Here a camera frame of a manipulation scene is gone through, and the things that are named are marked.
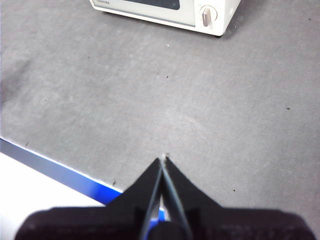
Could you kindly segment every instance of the blue edge strip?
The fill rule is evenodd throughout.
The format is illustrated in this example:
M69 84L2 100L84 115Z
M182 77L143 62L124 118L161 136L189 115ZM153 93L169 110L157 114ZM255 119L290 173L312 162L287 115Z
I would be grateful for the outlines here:
M104 204L107 205L121 193L96 182L69 168L22 149L8 141L0 139L2 153L23 163L34 170ZM159 210L158 219L150 222L150 229L165 220L164 211Z

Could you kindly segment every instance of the toaster oven door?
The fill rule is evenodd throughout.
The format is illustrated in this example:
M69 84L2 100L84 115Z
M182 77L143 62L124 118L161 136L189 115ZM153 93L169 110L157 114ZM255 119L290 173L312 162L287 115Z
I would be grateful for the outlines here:
M91 0L96 7L195 25L194 0Z

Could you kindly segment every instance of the white toaster oven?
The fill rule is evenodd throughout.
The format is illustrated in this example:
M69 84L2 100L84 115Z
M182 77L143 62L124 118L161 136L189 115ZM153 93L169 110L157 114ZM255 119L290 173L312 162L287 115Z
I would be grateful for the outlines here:
M240 0L90 0L96 10L221 36Z

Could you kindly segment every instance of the white surface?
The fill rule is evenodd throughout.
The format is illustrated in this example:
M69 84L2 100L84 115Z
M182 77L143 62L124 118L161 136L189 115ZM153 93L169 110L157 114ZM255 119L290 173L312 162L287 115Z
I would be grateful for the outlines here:
M0 239L12 240L26 217L62 206L101 203L0 153Z
M173 10L164 7L151 6L137 2L107 1L108 3L90 0L96 10L119 14L131 18L169 25L176 28L221 36L226 31L240 0L190 0L180 1L180 9ZM203 6L211 6L217 11L215 21L208 26L203 25Z

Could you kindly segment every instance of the toaster oven knob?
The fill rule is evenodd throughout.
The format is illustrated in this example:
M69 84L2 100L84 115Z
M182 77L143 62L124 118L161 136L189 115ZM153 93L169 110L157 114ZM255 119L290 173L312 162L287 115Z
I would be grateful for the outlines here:
M211 22L216 20L217 11L212 6L203 6L201 8L201 15L203 26L208 27Z

